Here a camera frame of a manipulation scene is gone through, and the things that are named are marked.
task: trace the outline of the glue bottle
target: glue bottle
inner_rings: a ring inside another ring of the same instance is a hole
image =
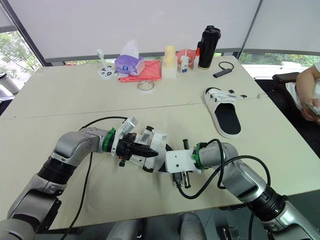
[[[189,63],[189,57],[187,56],[187,49],[184,52],[184,55],[181,56],[181,67],[180,67],[180,73],[184,74],[188,70],[188,63]]]
[[[162,79],[177,79],[178,57],[174,46],[164,48],[164,57],[162,61],[161,77]]]

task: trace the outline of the white shirt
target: white shirt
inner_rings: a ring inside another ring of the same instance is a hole
[[[320,62],[317,62],[314,66],[320,72]],[[296,91],[296,83],[288,82],[285,84],[285,88],[288,90],[288,92],[292,96],[296,107],[301,111],[302,106]],[[314,81],[313,98],[320,99],[320,78]]]

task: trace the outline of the white slipper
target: white slipper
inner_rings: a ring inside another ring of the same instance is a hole
[[[236,114],[236,100],[247,97],[246,95],[237,96],[233,93],[233,90],[226,92],[215,87],[208,88],[204,93],[204,101],[218,133],[229,139],[238,137],[241,132]]]

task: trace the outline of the green ring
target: green ring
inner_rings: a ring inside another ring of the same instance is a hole
[[[199,150],[200,150],[200,143],[197,143],[197,144],[196,144],[195,154],[193,154],[192,156],[193,156],[196,164],[199,166],[199,168],[200,168],[201,170],[208,169],[207,167],[202,166],[202,164],[201,164],[201,162],[200,162]]]
[[[110,141],[110,138],[115,134],[115,132],[116,132],[116,129],[114,127],[111,128],[111,130],[108,132],[108,135],[106,136],[104,143],[103,143],[103,146],[102,146],[102,150],[104,152],[107,152],[108,143]]]

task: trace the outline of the sticker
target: sticker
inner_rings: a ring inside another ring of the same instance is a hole
[[[110,79],[114,73],[115,70],[111,66],[108,66],[107,68],[103,67],[98,70],[99,76],[104,80]]]
[[[140,140],[139,142],[143,142],[143,143],[146,143],[148,138],[149,138],[150,134],[147,134],[147,133],[144,133],[141,137],[140,137]]]

